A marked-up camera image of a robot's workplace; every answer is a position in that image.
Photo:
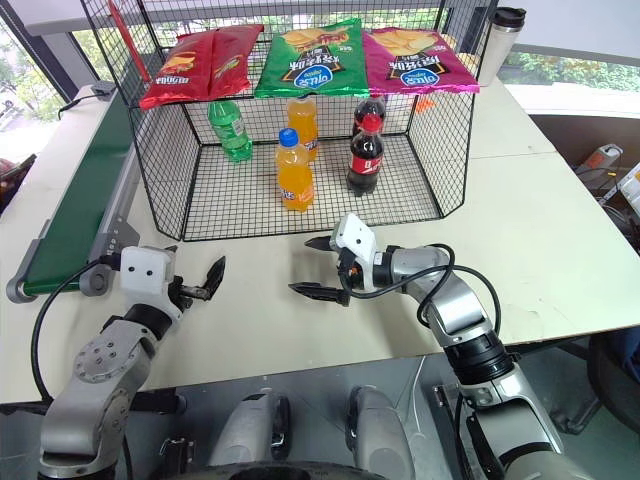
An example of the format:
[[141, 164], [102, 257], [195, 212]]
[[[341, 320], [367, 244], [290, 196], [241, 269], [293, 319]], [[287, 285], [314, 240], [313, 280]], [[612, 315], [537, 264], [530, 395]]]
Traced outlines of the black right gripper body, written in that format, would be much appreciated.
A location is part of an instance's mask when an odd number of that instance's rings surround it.
[[339, 304], [349, 305], [353, 294], [360, 289], [362, 280], [361, 268], [356, 265], [356, 255], [351, 250], [343, 248], [339, 253], [337, 271], [342, 285]]

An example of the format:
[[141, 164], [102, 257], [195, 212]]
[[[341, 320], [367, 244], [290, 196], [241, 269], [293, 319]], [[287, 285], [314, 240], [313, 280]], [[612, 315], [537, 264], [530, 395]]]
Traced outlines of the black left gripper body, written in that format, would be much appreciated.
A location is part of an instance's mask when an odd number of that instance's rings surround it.
[[193, 300], [182, 293], [183, 281], [181, 276], [175, 275], [168, 285], [169, 299], [179, 310], [187, 310], [193, 304]]

